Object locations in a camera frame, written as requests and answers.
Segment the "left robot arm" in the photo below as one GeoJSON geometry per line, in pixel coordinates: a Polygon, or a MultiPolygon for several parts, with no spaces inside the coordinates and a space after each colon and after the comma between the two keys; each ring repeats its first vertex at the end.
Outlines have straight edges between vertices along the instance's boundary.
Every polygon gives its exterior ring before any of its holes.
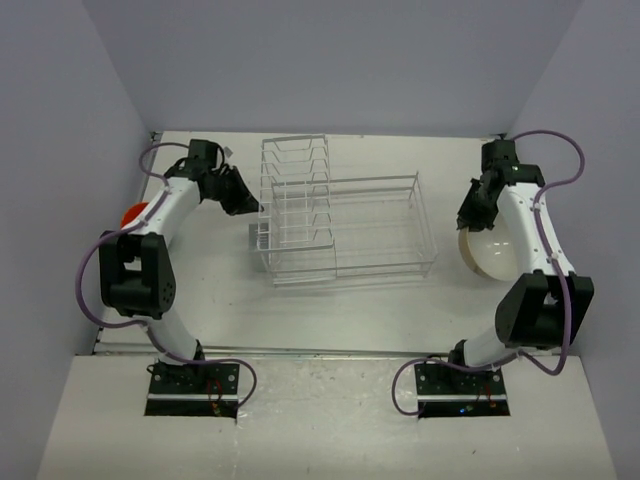
{"type": "Polygon", "coordinates": [[[262,207],[220,144],[192,139],[188,144],[163,142],[150,149],[161,147],[184,148],[186,155],[163,174],[141,168],[162,186],[131,220],[101,237],[97,247],[101,298],[125,319],[122,328],[139,326],[159,352],[159,360],[175,365],[174,383],[195,393],[207,383],[209,362],[174,308],[177,286],[169,245],[186,218],[205,201],[218,203],[229,216],[258,213],[262,207]]]}

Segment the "orange plastic bowl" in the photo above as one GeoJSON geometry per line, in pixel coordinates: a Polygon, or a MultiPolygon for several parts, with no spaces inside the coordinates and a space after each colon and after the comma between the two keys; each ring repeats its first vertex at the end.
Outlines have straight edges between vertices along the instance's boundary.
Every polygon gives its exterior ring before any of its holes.
{"type": "Polygon", "coordinates": [[[122,216],[120,227],[125,228],[129,223],[133,222],[147,207],[147,202],[139,202],[132,205],[122,216]]]}

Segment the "large beige ceramic bowl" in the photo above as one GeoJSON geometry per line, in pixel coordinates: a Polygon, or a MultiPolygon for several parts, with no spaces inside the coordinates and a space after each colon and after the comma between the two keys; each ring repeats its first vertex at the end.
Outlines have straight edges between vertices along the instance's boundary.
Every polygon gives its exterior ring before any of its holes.
{"type": "Polygon", "coordinates": [[[458,232],[458,248],[465,265],[476,275],[496,281],[514,281],[518,276],[511,235],[496,225],[479,232],[458,232]]]}

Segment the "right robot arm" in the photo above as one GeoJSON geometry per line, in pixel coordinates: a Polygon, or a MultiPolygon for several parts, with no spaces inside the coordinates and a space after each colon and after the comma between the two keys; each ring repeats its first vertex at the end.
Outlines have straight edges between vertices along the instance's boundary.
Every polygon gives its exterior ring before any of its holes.
{"type": "Polygon", "coordinates": [[[459,341],[450,351],[448,385],[467,393],[482,371],[497,369],[517,358],[533,364],[537,351],[557,349],[557,376],[594,297],[588,276],[577,274],[555,233],[546,201],[559,182],[547,182],[542,170],[518,159],[515,139],[494,139],[481,148],[481,175],[472,179],[458,212],[458,244],[467,266],[479,275],[481,266],[472,237],[506,228],[517,276],[498,303],[493,325],[484,333],[459,341]]]}

